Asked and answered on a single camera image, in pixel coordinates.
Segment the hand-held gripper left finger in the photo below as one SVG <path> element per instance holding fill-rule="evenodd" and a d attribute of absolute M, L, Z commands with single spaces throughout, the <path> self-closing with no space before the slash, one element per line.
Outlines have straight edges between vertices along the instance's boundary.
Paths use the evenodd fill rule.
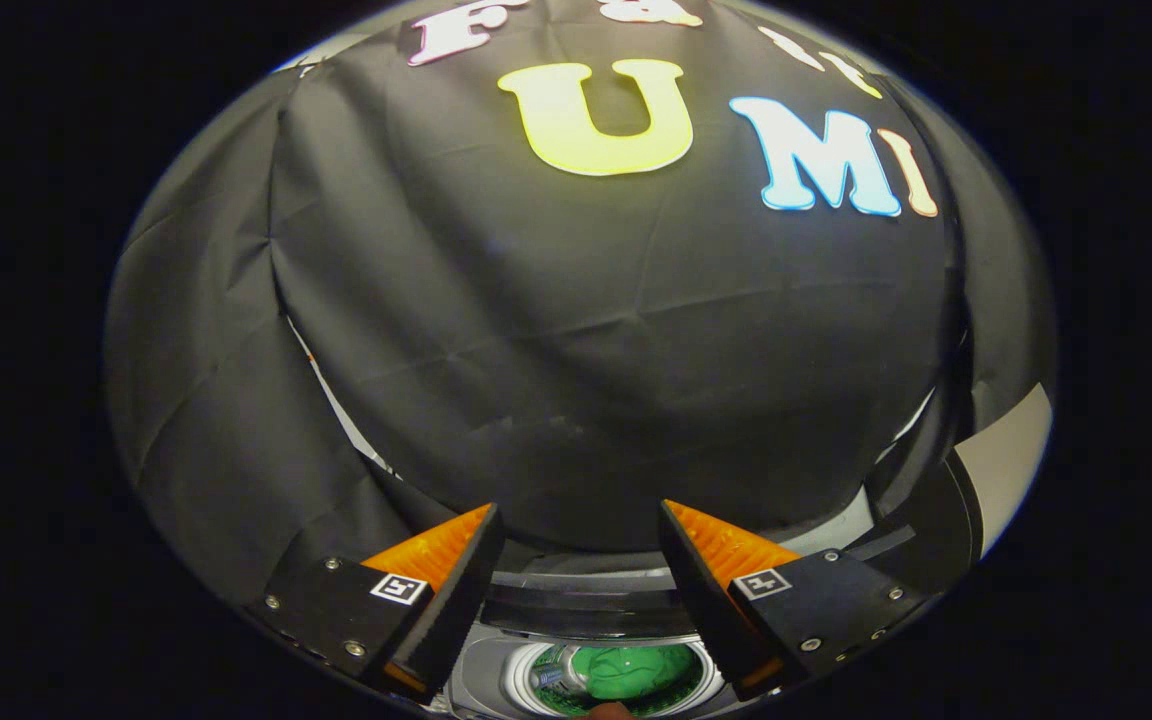
<path fill-rule="evenodd" d="M 278 571 L 248 615 L 329 674 L 430 702 L 450 679 L 505 541 L 498 505 L 485 503 L 366 560 Z"/>

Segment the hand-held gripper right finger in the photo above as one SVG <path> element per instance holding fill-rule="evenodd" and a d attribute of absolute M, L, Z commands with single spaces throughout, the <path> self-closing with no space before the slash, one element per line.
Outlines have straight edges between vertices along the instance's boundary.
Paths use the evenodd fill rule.
<path fill-rule="evenodd" d="M 668 498 L 658 538 L 695 632 L 741 702 L 835 673 L 932 601 L 855 553 L 799 555 Z"/>

